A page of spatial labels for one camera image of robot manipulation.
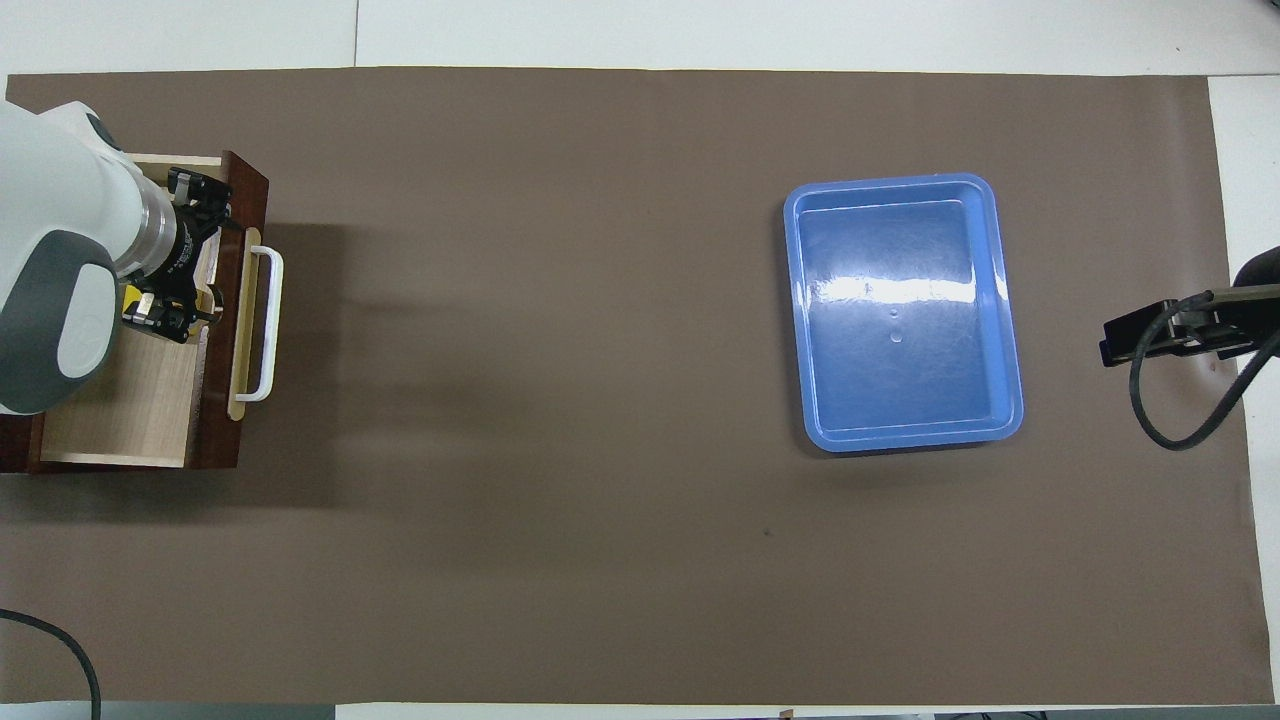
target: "brown surface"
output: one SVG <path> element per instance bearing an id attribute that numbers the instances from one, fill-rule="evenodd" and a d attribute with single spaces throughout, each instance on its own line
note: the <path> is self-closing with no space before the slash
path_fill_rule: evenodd
<path id="1" fill-rule="evenodd" d="M 239 470 L 0 484 L 0 603 L 72 629 L 111 697 L 1271 700 L 1242 419 L 1162 451 L 1096 347 L 1102 320 L 1228 279 L 1203 79 L 362 69 L 9 95 L 82 99 L 125 147 L 238 149 L 288 260 Z M 1000 199 L 1027 421 L 824 456 L 781 202 L 946 170 Z M 1151 369 L 1170 432 L 1229 377 Z M 8 700 L 82 692 L 37 670 L 56 648 L 4 638 L 33 659 L 0 666 Z"/>

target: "black metal bracket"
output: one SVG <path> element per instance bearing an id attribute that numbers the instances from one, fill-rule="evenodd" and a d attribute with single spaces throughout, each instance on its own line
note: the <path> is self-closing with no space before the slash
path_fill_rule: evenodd
<path id="1" fill-rule="evenodd" d="M 1170 318 L 1156 333 L 1147 357 L 1217 352 L 1220 359 L 1253 352 L 1280 329 L 1280 247 L 1245 263 L 1229 288 L 1190 313 Z M 1138 338 L 1175 300 L 1161 300 L 1102 325 L 1102 364 L 1114 368 L 1133 360 Z"/>
<path id="2" fill-rule="evenodd" d="M 196 323 L 216 319 L 197 307 L 195 273 L 200 247 L 230 218 L 232 188 L 183 168 L 169 168 L 168 188 L 178 219 L 173 250 L 151 274 L 131 278 L 143 297 L 124 307 L 122 319 L 137 329 L 183 343 Z"/>

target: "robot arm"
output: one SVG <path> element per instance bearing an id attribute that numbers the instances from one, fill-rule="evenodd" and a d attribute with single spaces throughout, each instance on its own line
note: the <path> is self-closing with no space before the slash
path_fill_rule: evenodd
<path id="1" fill-rule="evenodd" d="M 1161 300 L 1102 325 L 1102 364 L 1132 363 L 1129 401 L 1138 424 L 1161 447 L 1188 450 L 1226 419 L 1253 378 L 1280 352 L 1280 247 L 1240 268 L 1229 288 L 1207 290 L 1183 300 Z M 1165 437 L 1151 423 L 1140 392 L 1142 365 L 1157 355 L 1217 352 L 1220 359 L 1254 352 L 1208 418 L 1181 439 Z"/>
<path id="2" fill-rule="evenodd" d="M 184 342 L 200 243 L 229 188 L 172 170 L 178 202 L 145 178 L 97 115 L 0 102 L 0 413 L 41 413 L 101 366 L 118 322 Z M 122 309 L 122 286 L 138 300 Z"/>

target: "white robot arm casing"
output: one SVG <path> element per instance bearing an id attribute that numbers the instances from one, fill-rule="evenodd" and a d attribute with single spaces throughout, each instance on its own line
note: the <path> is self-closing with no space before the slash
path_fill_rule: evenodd
<path id="1" fill-rule="evenodd" d="M 81 102 L 0 102 L 0 413 L 40 413 L 97 369 L 119 324 L 118 278 L 174 246 L 168 195 Z"/>

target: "white table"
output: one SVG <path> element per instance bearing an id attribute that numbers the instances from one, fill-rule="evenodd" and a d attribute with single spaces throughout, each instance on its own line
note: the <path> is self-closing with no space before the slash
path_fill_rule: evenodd
<path id="1" fill-rule="evenodd" d="M 1280 243 L 1280 9 L 1266 0 L 0 0 L 0 78 L 352 65 L 1211 76 L 1231 272 Z M 1245 413 L 1280 687 L 1280 370 L 1262 373 Z M 778 710 L 356 706 L 339 715 L 723 717 Z"/>

